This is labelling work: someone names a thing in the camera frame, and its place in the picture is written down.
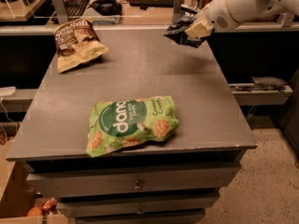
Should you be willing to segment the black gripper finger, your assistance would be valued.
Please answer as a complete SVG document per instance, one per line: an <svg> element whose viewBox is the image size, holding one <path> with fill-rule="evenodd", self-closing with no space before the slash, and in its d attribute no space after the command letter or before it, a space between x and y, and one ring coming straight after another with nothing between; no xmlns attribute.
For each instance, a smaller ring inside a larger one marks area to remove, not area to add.
<svg viewBox="0 0 299 224"><path fill-rule="evenodd" d="M175 41L182 46L199 48L206 40L204 38L189 38L185 33L175 36Z"/></svg>

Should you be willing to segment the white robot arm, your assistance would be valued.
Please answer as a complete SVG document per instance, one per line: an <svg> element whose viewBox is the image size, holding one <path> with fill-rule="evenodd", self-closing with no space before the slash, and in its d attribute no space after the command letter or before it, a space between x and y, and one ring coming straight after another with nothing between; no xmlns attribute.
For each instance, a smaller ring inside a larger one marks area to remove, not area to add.
<svg viewBox="0 0 299 224"><path fill-rule="evenodd" d="M193 17L171 25L179 45L198 48L210 35L237 28L246 21L290 11L299 14L299 0L212 0Z"/></svg>

